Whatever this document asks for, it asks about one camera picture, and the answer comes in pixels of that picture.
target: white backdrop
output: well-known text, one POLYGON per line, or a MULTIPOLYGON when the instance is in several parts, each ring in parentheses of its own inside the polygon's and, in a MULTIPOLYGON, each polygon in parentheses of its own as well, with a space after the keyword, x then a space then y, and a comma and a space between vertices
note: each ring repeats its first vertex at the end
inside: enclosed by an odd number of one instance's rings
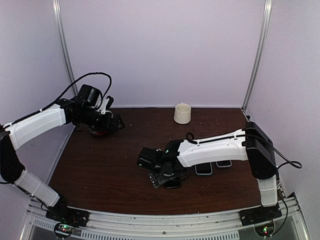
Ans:
MULTIPOLYGON (((264 1, 63 0, 75 78, 109 73, 117 107, 240 107, 264 1)), ((91 77, 105 89, 107 79, 91 77)))
POLYGON ((311 239, 320 222, 320 4, 318 0, 273 2, 270 29, 249 102, 252 119, 297 170, 280 170, 288 194, 295 191, 311 239))
MULTIPOLYGON (((1 124, 46 106, 68 85, 51 1, 1 1, 0 52, 1 124)), ((20 161, 46 181, 70 131, 68 125, 31 140, 17 151, 20 161)), ((18 239, 29 202, 17 187, 0 185, 1 240, 18 239)))

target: smartphone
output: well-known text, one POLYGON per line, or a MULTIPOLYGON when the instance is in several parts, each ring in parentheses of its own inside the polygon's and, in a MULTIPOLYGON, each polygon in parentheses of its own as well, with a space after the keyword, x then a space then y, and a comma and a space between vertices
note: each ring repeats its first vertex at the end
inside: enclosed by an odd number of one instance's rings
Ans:
POLYGON ((232 166, 232 162, 230 160, 216 161, 215 164, 217 168, 230 168, 232 166))
POLYGON ((195 174, 197 175, 211 175, 213 173, 211 162, 201 163, 195 165, 195 174))
POLYGON ((180 177, 167 181, 163 184, 165 189, 178 189, 182 187, 180 177))

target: vertical metal post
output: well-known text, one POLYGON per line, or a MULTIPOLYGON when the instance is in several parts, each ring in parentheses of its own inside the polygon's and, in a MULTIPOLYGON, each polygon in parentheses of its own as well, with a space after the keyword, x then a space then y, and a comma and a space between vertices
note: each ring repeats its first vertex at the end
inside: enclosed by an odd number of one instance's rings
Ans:
MULTIPOLYGON (((68 48, 67 48, 64 25, 62 22, 62 16, 61 16, 61 10, 60 10, 60 0, 52 0, 52 3, 53 3, 54 17, 55 17, 56 25, 58 28, 59 37, 60 37, 60 43, 61 43, 61 48, 62 48, 64 64, 65 64, 65 68, 66 68, 66 72, 67 72, 69 81, 72 84, 75 81, 75 77, 74 77, 74 73, 72 71, 71 61, 70 61, 68 48)), ((78 89, 77 89, 76 85, 72 86, 72 92, 75 96, 78 94, 78 89)))
POLYGON ((270 19, 271 19, 272 2, 273 2, 273 0, 265 0, 265 3, 264 3, 264 12, 263 12, 263 18, 262 18, 262 23, 261 23, 261 31, 260 31, 260 38, 259 38, 259 42, 258 42, 258 48, 256 51, 256 56, 255 56, 255 61, 254 61, 254 65, 253 65, 253 69, 252 69, 252 73, 251 73, 249 86, 248 86, 248 89, 247 89, 247 92, 246 92, 246 95, 244 98, 244 102, 242 105, 242 110, 244 113, 247 112, 249 100, 252 95, 252 91, 253 91, 257 76, 258 76, 259 67, 260 67, 261 60, 262 60, 263 50, 266 45, 266 40, 267 40, 267 35, 268 35, 268 30, 269 30, 269 25, 270 25, 270 19))

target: wooden table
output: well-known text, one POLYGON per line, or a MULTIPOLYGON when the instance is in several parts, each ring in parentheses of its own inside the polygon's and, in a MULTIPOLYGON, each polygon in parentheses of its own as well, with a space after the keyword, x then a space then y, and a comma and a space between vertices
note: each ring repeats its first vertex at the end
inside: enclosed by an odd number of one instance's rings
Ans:
POLYGON ((248 161, 232 167, 214 165, 213 175, 197 176, 194 169, 182 188, 153 188, 148 170, 137 166, 142 147, 161 148, 170 140, 196 139, 243 128, 239 109, 193 108, 191 122, 173 121, 173 108, 113 109, 125 129, 92 136, 86 126, 74 132, 53 174, 50 186, 72 207, 124 214, 174 215, 226 211, 260 204, 257 181, 248 161))

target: white cup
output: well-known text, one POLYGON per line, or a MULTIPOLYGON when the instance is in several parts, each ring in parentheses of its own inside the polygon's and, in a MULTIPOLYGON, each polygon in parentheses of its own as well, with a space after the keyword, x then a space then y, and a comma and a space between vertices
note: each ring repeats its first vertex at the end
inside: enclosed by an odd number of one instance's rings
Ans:
POLYGON ((179 103, 174 109, 174 121, 177 124, 187 124, 191 121, 191 106, 186 103, 179 103))

